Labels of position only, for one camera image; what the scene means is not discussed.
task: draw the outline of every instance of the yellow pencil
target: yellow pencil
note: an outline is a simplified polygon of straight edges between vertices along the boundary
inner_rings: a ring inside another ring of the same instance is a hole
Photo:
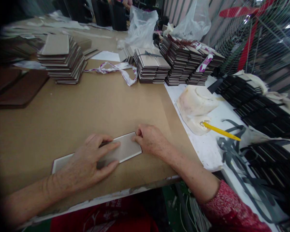
[[[213,131],[215,131],[215,132],[217,132],[217,133],[219,133],[221,135],[224,135],[224,136],[226,136],[226,137],[228,137],[230,139],[234,139],[234,140],[237,140],[237,141],[241,140],[240,138],[234,136],[233,134],[230,134],[230,133],[228,133],[228,132],[226,132],[224,130],[221,130],[221,129],[217,128],[217,127],[209,125],[207,122],[203,122],[203,126],[205,126],[208,129],[211,129],[211,130],[213,130]]]

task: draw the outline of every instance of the plastic bag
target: plastic bag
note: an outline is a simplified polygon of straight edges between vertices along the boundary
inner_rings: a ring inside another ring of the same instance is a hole
[[[188,14],[170,35],[186,40],[201,40],[212,23],[208,14],[208,0],[194,0]]]
[[[125,46],[133,45],[138,48],[151,48],[153,46],[152,34],[158,21],[157,11],[147,12],[132,6],[130,10],[130,21]]]

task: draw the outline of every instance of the red sleeve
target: red sleeve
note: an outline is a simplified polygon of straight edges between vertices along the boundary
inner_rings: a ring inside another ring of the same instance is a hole
[[[213,231],[271,231],[223,180],[216,196],[201,208]]]

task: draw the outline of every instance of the ribbon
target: ribbon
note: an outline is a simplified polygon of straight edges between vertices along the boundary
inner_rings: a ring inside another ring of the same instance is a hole
[[[109,69],[105,69],[104,66],[109,64],[110,66],[112,66],[112,68]],[[130,69],[132,68],[133,73],[135,74],[135,78],[132,80],[129,76],[129,74],[124,71],[124,69]],[[138,74],[136,71],[136,67],[132,66],[131,64],[129,64],[128,62],[123,62],[123,63],[119,63],[116,65],[111,64],[110,62],[104,62],[100,65],[99,68],[97,69],[88,69],[88,70],[84,70],[84,72],[97,72],[97,73],[102,73],[102,74],[107,74],[107,73],[111,73],[111,72],[121,72],[122,77],[125,79],[125,82],[127,83],[128,86],[133,85],[138,78]]]

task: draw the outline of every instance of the white paper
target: white paper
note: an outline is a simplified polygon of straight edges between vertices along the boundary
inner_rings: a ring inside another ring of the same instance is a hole
[[[41,63],[37,61],[24,60],[24,61],[14,63],[13,65],[17,67],[22,67],[22,68],[28,68],[28,69],[46,69],[45,66],[42,66]]]
[[[117,61],[120,62],[119,54],[108,52],[108,51],[102,51],[95,56],[93,56],[91,59],[94,60],[107,60],[107,61]]]

